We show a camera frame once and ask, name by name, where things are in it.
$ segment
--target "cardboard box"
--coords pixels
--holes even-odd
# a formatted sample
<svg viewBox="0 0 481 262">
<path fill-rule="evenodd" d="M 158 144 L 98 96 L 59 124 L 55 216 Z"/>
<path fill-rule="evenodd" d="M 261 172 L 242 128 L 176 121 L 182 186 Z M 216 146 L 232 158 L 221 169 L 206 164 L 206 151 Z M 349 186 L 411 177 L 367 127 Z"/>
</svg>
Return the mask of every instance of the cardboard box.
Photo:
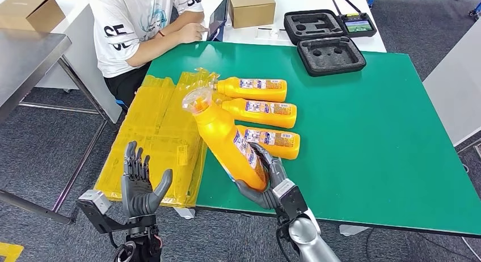
<svg viewBox="0 0 481 262">
<path fill-rule="evenodd" d="M 65 18 L 55 0 L 5 0 L 0 28 L 50 32 Z"/>
<path fill-rule="evenodd" d="M 274 0 L 229 0 L 229 14 L 234 28 L 274 23 Z"/>
</svg>

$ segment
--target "green tabletop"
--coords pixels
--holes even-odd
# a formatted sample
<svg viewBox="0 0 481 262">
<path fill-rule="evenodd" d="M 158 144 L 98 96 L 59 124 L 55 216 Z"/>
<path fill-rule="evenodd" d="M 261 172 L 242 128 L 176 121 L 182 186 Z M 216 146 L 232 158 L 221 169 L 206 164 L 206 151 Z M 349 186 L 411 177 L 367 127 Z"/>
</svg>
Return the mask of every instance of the green tabletop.
<svg viewBox="0 0 481 262">
<path fill-rule="evenodd" d="M 301 148 L 283 162 L 316 218 L 481 235 L 480 199 L 409 56 L 363 54 L 362 71 L 313 78 L 294 47 L 204 42 L 176 47 L 148 74 L 287 80 Z M 210 152 L 197 206 L 273 213 L 241 196 Z"/>
</svg>

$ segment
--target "tablet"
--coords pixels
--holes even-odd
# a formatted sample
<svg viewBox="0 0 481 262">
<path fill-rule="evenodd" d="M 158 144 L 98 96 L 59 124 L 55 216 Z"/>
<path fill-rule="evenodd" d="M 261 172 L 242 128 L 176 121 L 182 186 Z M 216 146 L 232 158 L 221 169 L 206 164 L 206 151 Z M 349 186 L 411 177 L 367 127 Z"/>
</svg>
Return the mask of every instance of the tablet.
<svg viewBox="0 0 481 262">
<path fill-rule="evenodd" d="M 207 32 L 207 41 L 213 41 L 219 34 L 219 29 L 224 26 L 227 21 L 227 0 L 223 0 L 209 19 L 209 31 Z"/>
</svg>

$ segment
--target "detergent bottle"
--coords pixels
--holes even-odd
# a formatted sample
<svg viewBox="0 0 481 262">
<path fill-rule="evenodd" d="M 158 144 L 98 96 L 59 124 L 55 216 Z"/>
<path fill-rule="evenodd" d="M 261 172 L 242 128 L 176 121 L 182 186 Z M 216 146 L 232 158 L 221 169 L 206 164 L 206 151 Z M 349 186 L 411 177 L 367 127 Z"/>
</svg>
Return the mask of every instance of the detergent bottle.
<svg viewBox="0 0 481 262">
<path fill-rule="evenodd" d="M 241 125 L 237 125 L 237 129 L 247 142 L 258 143 L 273 156 L 293 160 L 299 154 L 301 137 L 297 133 Z"/>
<path fill-rule="evenodd" d="M 297 118 L 297 107 L 289 103 L 233 99 L 222 102 L 221 107 L 237 120 L 288 129 L 294 127 Z"/>
<path fill-rule="evenodd" d="M 287 94 L 287 82 L 283 79 L 240 79 L 230 77 L 213 83 L 220 94 L 231 98 L 283 102 Z"/>
<path fill-rule="evenodd" d="M 265 190 L 268 178 L 259 157 L 237 130 L 234 118 L 212 102 L 212 90 L 206 87 L 193 90 L 184 97 L 182 107 L 193 114 L 199 135 L 230 179 L 243 180 L 258 191 Z"/>
</svg>

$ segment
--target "foam insert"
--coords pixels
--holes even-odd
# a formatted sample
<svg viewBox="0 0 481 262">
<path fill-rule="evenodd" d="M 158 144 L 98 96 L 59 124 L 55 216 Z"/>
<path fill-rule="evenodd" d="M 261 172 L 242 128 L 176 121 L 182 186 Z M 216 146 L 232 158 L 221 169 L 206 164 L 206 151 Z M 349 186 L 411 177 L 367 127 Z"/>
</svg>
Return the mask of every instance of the foam insert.
<svg viewBox="0 0 481 262">
<path fill-rule="evenodd" d="M 300 41 L 297 51 L 313 77 L 359 71 L 366 66 L 356 44 L 345 36 Z"/>
<path fill-rule="evenodd" d="M 302 40 L 346 35 L 337 16 L 330 10 L 287 12 L 284 28 L 294 45 Z"/>
</svg>

